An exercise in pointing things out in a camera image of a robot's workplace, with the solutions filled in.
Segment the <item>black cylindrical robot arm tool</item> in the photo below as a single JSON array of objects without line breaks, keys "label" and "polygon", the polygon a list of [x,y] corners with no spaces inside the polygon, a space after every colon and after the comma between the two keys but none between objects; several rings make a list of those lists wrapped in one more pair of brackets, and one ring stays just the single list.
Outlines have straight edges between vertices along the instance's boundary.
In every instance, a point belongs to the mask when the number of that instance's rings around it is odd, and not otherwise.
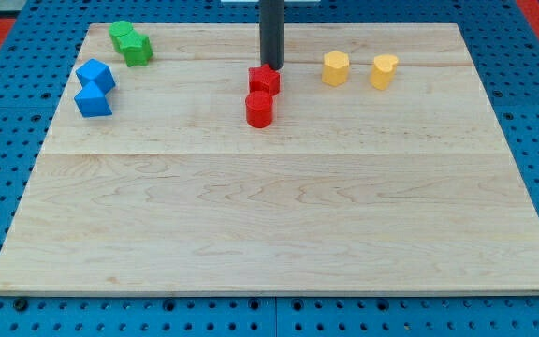
[{"label": "black cylindrical robot arm tool", "polygon": [[260,62],[273,70],[284,64],[284,0],[259,1]]}]

